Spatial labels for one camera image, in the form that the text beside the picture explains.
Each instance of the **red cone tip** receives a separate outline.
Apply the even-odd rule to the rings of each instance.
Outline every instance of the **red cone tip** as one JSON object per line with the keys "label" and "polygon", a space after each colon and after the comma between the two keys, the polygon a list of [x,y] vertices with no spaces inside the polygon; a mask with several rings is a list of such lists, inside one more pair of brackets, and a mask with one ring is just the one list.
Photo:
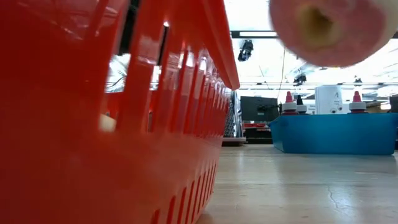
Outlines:
{"label": "red cone tip", "polygon": [[354,102],[354,103],[362,102],[362,100],[361,100],[361,95],[359,94],[358,91],[355,91],[355,93],[354,93],[354,100],[353,100],[353,102]]}
{"label": "red cone tip", "polygon": [[293,97],[290,91],[288,91],[286,94],[286,103],[293,103]]}

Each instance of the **blue bin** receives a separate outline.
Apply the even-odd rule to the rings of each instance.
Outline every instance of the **blue bin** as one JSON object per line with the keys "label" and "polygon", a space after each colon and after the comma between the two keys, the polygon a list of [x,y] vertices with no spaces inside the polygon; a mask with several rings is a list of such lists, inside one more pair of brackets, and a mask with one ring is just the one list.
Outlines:
{"label": "blue bin", "polygon": [[391,155],[398,114],[279,116],[270,127],[274,146],[286,153]]}

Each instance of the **security camera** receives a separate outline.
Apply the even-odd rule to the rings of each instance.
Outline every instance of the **security camera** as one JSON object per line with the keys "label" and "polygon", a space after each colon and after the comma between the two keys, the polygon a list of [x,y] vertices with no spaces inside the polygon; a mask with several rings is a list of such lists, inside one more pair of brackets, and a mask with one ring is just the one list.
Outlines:
{"label": "security camera", "polygon": [[249,60],[249,57],[251,56],[251,52],[254,50],[253,48],[253,43],[251,40],[245,40],[243,43],[243,46],[241,47],[241,51],[238,55],[238,60],[240,62],[245,62]]}

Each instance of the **shopping basket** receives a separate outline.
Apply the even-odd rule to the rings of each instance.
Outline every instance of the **shopping basket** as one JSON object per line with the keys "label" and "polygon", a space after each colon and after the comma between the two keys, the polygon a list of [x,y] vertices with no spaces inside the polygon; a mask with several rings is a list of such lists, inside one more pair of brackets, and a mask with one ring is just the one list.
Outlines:
{"label": "shopping basket", "polygon": [[239,87],[223,1],[142,0],[106,133],[98,120],[128,3],[0,1],[0,223],[194,223],[209,201]]}

